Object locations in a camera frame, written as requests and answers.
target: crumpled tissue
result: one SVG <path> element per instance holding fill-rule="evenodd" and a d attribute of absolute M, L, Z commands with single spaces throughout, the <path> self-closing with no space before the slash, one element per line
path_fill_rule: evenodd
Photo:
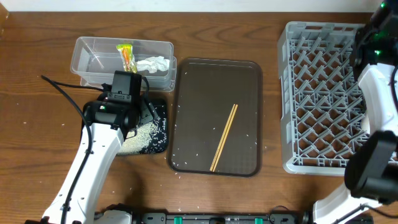
<path fill-rule="evenodd" d="M 137 62 L 137 71 L 148 70 L 149 73 L 155 73 L 158 70 L 164 72 L 169 69 L 169 59 L 164 59 L 164 57 L 150 57 L 145 60 Z"/>

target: cable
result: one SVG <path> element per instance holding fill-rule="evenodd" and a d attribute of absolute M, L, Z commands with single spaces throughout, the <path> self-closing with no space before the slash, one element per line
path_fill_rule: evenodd
<path fill-rule="evenodd" d="M 92 86 L 78 86 L 78 85 L 71 85 L 71 84 L 65 84 L 65 83 L 60 83 L 57 81 L 53 81 L 55 84 L 57 85 L 61 85 L 61 86 L 66 86 L 66 87 L 70 87 L 70 88 L 86 88 L 86 89 L 90 89 L 90 90 L 98 90 L 98 91 L 104 91 L 101 88 L 97 88 L 97 87 L 92 87 Z"/>
<path fill-rule="evenodd" d="M 384 213 L 376 208 L 370 207 L 369 205 L 362 205 L 362 207 L 368 208 L 368 209 L 378 213 L 379 215 L 382 215 L 387 218 L 398 218 L 398 215 L 390 215 L 390 214 Z"/>
<path fill-rule="evenodd" d="M 398 215 L 390 215 L 390 214 L 384 213 L 384 212 L 382 212 L 382 211 L 380 211 L 380 210 L 378 210 L 376 208 L 370 207 L 369 205 L 360 205 L 358 208 L 355 208 L 354 210 L 350 211 L 349 213 L 347 213 L 343 217 L 337 219 L 335 222 L 333 222 L 333 224 L 338 224 L 338 223 L 340 223 L 342 221 L 345 221 L 348 217 L 354 215 L 358 211 L 364 210 L 365 208 L 368 208 L 368 209 L 370 209 L 370 210 L 372 210 L 372 211 L 374 211 L 374 212 L 376 212 L 376 213 L 378 213 L 378 214 L 380 214 L 380 215 L 382 215 L 384 217 L 387 217 L 387 218 L 398 218 Z"/>
<path fill-rule="evenodd" d="M 269 221 L 271 224 L 275 224 L 274 221 L 272 221 L 272 219 L 271 219 L 271 215 L 272 215 L 272 212 L 273 212 L 275 209 L 277 209 L 277 208 L 284 208 L 284 209 L 290 211 L 288 208 L 286 208 L 286 207 L 283 206 L 283 205 L 275 206 L 273 209 L 271 209 L 271 211 L 269 212 L 269 215 L 268 215 L 268 221 Z"/>
<path fill-rule="evenodd" d="M 398 70 L 398 65 L 394 68 L 394 71 L 392 71 L 391 74 L 391 79 L 390 79 L 390 87 L 391 87 L 391 94 L 392 94 L 392 100 L 394 100 L 394 104 L 396 106 L 396 110 L 398 111 L 398 99 L 397 99 L 397 93 L 396 93 L 396 73 Z"/>
<path fill-rule="evenodd" d="M 67 198 L 65 199 L 65 203 L 63 204 L 62 216 L 61 216 L 61 224 L 65 224 L 65 220 L 66 220 L 66 217 L 67 217 L 67 212 L 68 212 L 68 209 L 69 209 L 69 201 L 71 200 L 73 190 L 75 189 L 77 181 L 79 179 L 79 176 L 80 176 L 81 172 L 83 171 L 83 168 L 84 168 L 84 166 L 85 166 L 85 164 L 86 164 L 86 162 L 88 160 L 88 156 L 91 154 L 91 148 L 93 147 L 93 136 L 91 134 L 91 129 L 88 126 L 87 120 L 86 120 L 85 116 L 83 115 L 83 112 L 81 111 L 79 106 L 74 102 L 74 100 L 72 98 L 70 98 L 70 96 L 67 93 L 65 93 L 65 91 L 63 91 L 57 85 L 57 82 L 54 82 L 51 79 L 49 79 L 49 78 L 47 78 L 47 77 L 45 77 L 43 75 L 42 75 L 42 79 L 44 79 L 45 81 L 49 82 L 52 86 L 54 86 L 54 88 L 56 88 L 69 101 L 69 103 L 71 103 L 72 106 L 77 110 L 77 112 L 81 116 L 81 119 L 83 120 L 83 123 L 86 126 L 87 135 L 88 135 L 88 147 L 87 147 L 87 150 L 86 150 L 86 155 L 84 156 L 83 161 L 81 162 L 81 165 L 80 165 L 80 167 L 79 167 L 79 169 L 78 169 L 78 171 L 76 173 L 76 176 L 75 176 L 75 178 L 74 178 L 74 180 L 73 180 L 73 182 L 72 182 L 72 184 L 70 186 Z"/>

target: wooden table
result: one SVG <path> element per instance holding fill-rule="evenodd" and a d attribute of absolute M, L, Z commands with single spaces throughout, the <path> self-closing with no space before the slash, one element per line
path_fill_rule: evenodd
<path fill-rule="evenodd" d="M 79 84 L 70 72 L 81 36 L 164 40 L 177 61 L 188 57 L 252 60 L 263 71 L 262 169 L 253 178 L 175 174 L 166 153 L 117 157 L 98 210 L 112 203 L 169 212 L 303 211 L 339 186 L 341 177 L 292 175 L 282 168 L 277 41 L 289 21 L 365 23 L 370 14 L 326 13 L 47 13 L 13 12 L 0 41 L 0 223 L 39 220 L 78 149 L 81 119 L 40 75 Z M 83 106 L 92 90 L 67 89 Z M 169 104 L 172 94 L 167 95 Z M 384 207 L 394 213 L 398 204 Z M 376 223 L 393 223 L 374 213 Z"/>

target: snack wrapper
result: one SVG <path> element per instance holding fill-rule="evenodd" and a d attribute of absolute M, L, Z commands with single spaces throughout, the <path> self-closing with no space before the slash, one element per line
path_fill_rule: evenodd
<path fill-rule="evenodd" d="M 136 59 L 132 54 L 132 45 L 119 44 L 116 46 L 116 49 L 120 52 L 120 55 L 123 58 L 124 71 L 137 73 Z"/>

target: clear plastic container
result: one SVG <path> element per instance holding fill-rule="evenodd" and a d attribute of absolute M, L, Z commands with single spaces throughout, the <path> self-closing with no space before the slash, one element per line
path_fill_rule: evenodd
<path fill-rule="evenodd" d="M 116 49 L 118 44 L 132 44 L 132 53 L 136 59 L 163 56 L 169 59 L 167 71 L 148 70 L 138 72 L 147 77 L 150 90 L 173 91 L 177 62 L 173 56 L 174 47 L 170 42 L 153 40 L 132 40 L 105 37 L 79 37 L 73 51 L 70 71 L 81 76 L 81 85 L 100 86 L 102 83 L 112 84 L 115 70 L 123 71 L 123 60 Z"/>

